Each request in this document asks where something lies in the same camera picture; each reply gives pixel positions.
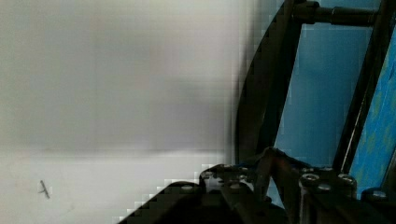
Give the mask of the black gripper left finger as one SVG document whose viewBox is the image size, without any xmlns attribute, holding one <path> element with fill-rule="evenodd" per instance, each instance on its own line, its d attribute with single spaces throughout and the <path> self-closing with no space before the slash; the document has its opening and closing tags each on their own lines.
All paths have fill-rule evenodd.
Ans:
<svg viewBox="0 0 396 224">
<path fill-rule="evenodd" d="M 250 167 L 219 164 L 197 183 L 168 185 L 117 224 L 287 224 L 283 208 L 256 199 L 255 180 Z"/>
</svg>

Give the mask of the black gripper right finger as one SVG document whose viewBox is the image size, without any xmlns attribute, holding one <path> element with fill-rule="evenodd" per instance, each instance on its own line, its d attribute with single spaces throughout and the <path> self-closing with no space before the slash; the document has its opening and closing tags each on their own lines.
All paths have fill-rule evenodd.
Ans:
<svg viewBox="0 0 396 224">
<path fill-rule="evenodd" d="M 314 167 L 275 147 L 254 159 L 254 192 L 267 194 L 276 184 L 288 224 L 395 224 L 395 193 L 368 188 L 358 193 L 357 180 L 331 167 Z"/>
</svg>

